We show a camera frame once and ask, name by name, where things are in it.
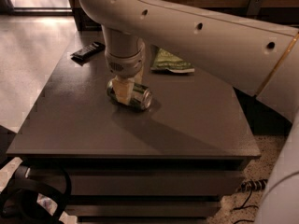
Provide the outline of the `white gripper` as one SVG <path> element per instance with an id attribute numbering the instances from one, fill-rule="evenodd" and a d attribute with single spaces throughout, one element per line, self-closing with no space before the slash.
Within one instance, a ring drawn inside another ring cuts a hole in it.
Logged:
<path id="1" fill-rule="evenodd" d="M 141 38 L 116 38 L 106 42 L 107 67 L 116 76 L 112 79 L 113 90 L 119 103 L 129 105 L 134 81 L 141 84 L 143 79 L 145 44 Z"/>

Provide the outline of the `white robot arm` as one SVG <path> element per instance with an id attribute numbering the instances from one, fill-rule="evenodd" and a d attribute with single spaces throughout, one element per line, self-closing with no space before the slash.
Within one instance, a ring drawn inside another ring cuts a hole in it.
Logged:
<path id="1" fill-rule="evenodd" d="M 252 95 L 292 123 L 254 224 L 299 224 L 299 41 L 295 28 L 162 0 L 79 0 L 101 24 L 119 102 L 150 42 Z"/>

